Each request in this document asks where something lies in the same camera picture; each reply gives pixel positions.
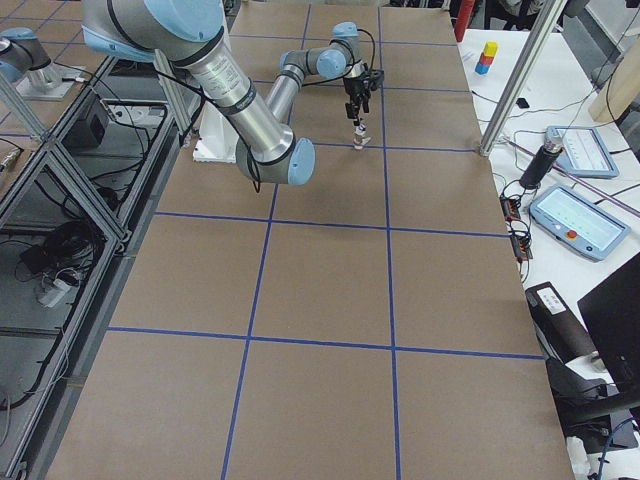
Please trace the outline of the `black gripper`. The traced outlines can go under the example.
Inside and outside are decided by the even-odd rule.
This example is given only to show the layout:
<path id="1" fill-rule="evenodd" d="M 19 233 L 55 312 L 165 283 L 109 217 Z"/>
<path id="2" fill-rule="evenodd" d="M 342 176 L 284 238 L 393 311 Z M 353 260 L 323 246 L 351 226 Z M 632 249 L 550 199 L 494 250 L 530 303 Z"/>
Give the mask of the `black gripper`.
<path id="1" fill-rule="evenodd" d="M 383 85 L 384 77 L 383 70 L 369 69 L 356 77 L 343 78 L 343 85 L 350 101 L 345 104 L 346 116 L 349 120 L 356 119 L 356 106 L 354 104 L 360 104 L 364 113 L 369 112 L 371 93 Z"/>

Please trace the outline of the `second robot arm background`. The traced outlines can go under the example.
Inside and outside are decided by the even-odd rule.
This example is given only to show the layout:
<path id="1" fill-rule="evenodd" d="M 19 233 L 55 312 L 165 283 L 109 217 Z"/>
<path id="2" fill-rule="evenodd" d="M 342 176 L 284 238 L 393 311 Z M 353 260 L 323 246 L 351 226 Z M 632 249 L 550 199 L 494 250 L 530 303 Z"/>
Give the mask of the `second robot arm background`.
<path id="1" fill-rule="evenodd" d="M 1 32 L 1 74 L 26 100 L 61 101 L 81 72 L 55 64 L 35 32 L 26 27 Z"/>

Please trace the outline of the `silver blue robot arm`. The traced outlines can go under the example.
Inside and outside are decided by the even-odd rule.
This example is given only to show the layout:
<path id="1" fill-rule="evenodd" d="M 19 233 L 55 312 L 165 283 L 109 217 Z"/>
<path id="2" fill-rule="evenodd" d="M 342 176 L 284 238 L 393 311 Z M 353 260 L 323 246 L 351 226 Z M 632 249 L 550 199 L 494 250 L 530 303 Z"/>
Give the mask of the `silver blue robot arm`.
<path id="1" fill-rule="evenodd" d="M 334 26 L 328 46 L 282 55 L 280 70 L 267 97 L 242 71 L 224 44 L 226 25 L 217 1 L 86 1 L 83 36 L 93 50 L 119 59 L 150 63 L 163 53 L 169 63 L 187 70 L 198 93 L 211 103 L 239 136 L 235 159 L 254 186 L 264 183 L 304 185 L 315 169 L 313 143 L 295 135 L 285 118 L 306 78 L 321 83 L 339 79 L 349 97 L 348 119 L 355 126 L 356 148 L 367 141 L 362 116 L 384 72 L 365 62 L 362 29 L 353 22 Z"/>

